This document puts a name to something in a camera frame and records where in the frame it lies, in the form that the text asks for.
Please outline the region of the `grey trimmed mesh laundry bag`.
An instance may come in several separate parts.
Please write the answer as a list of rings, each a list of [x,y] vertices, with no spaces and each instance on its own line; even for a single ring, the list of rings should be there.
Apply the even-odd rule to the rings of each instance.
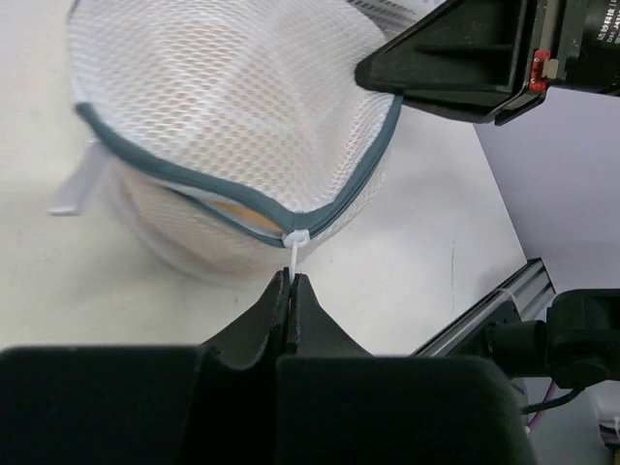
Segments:
[[[166,187],[271,221],[292,268],[384,180],[401,101],[357,85],[386,37],[347,1],[76,1],[67,33],[93,141],[54,215],[103,184],[128,224],[121,186]]]

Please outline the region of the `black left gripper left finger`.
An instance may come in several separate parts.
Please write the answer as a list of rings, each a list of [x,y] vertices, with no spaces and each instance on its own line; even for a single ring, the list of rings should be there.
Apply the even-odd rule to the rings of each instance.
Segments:
[[[280,270],[249,309],[201,344],[201,372],[273,372],[284,352],[290,297],[290,273]]]

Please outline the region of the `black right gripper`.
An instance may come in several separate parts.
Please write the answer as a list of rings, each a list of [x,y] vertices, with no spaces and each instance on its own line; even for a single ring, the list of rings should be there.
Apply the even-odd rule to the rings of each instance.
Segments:
[[[448,1],[361,60],[361,87],[448,119],[503,126],[552,87],[583,91],[588,1]]]

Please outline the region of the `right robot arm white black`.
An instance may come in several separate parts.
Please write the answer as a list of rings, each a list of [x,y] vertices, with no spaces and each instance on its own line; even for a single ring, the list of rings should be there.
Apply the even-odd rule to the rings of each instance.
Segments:
[[[551,87],[619,94],[616,1],[447,1],[356,66],[367,90],[504,125]]]

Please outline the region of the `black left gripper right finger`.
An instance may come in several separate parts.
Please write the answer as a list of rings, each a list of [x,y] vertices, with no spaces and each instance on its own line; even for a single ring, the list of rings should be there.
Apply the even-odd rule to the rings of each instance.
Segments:
[[[288,354],[299,357],[371,356],[322,308],[305,274],[297,274],[291,288]]]

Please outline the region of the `beige bra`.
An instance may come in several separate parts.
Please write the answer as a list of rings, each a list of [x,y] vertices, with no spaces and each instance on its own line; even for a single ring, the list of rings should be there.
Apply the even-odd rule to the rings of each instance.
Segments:
[[[259,279],[288,261],[281,228],[240,205],[151,184],[121,186],[118,201],[128,224],[157,256],[201,279]]]

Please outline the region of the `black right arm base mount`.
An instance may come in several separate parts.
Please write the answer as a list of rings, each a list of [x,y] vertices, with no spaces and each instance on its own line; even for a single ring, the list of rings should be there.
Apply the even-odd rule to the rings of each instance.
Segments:
[[[488,325],[452,356],[492,360],[512,378],[550,378],[584,389],[619,380],[619,291],[573,290],[555,296],[545,319]]]

